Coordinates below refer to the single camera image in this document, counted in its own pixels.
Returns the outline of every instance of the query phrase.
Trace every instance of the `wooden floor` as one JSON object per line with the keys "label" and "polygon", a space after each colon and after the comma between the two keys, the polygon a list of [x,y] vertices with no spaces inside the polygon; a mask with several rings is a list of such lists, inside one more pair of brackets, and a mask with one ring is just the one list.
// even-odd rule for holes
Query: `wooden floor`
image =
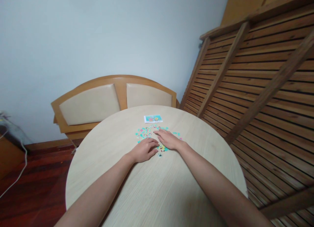
{"label": "wooden floor", "polygon": [[[0,226],[54,226],[65,213],[65,184],[74,147],[38,150],[28,156],[19,181],[0,199]],[[0,180],[2,194],[24,163]]]}

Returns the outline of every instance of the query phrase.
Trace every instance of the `light blue wall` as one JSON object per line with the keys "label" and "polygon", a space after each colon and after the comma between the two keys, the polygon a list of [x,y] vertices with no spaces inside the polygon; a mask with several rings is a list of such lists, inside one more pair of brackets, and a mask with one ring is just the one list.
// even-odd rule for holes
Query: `light blue wall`
{"label": "light blue wall", "polygon": [[227,0],[0,0],[0,110],[32,142],[65,138],[50,103],[112,74],[143,76],[181,100],[199,36]]}

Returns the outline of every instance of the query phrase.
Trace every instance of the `round table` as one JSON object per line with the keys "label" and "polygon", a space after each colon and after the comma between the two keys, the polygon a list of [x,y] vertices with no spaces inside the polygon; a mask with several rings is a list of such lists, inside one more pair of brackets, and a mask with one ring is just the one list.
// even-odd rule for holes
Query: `round table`
{"label": "round table", "polygon": [[[144,123],[144,115],[161,115],[163,122],[156,123],[158,126],[180,133],[184,141],[247,197],[240,165],[229,145],[212,127],[185,111],[148,105],[111,115],[85,137],[68,172],[67,209],[137,144],[138,129],[152,125]],[[157,139],[153,130],[151,137]],[[172,150],[160,153],[161,157],[156,154],[134,166],[103,226],[225,226],[179,153]]]}

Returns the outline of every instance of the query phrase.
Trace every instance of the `forearm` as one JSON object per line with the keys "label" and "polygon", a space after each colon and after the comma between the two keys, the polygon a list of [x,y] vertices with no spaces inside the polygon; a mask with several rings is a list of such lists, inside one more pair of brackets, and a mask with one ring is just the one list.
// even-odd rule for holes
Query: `forearm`
{"label": "forearm", "polygon": [[56,226],[98,227],[133,164],[134,160],[128,154],[124,155],[86,189]]}
{"label": "forearm", "polygon": [[178,152],[229,226],[271,226],[257,208],[211,163],[183,143]]}

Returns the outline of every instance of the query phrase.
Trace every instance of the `padded chair back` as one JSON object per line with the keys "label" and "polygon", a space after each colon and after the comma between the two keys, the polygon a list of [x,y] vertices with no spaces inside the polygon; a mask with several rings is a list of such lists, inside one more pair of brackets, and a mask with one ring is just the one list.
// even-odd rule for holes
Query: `padded chair back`
{"label": "padded chair back", "polygon": [[79,139],[108,116],[129,107],[176,107],[176,96],[174,91],[144,77],[111,75],[87,81],[51,105],[61,133]]}

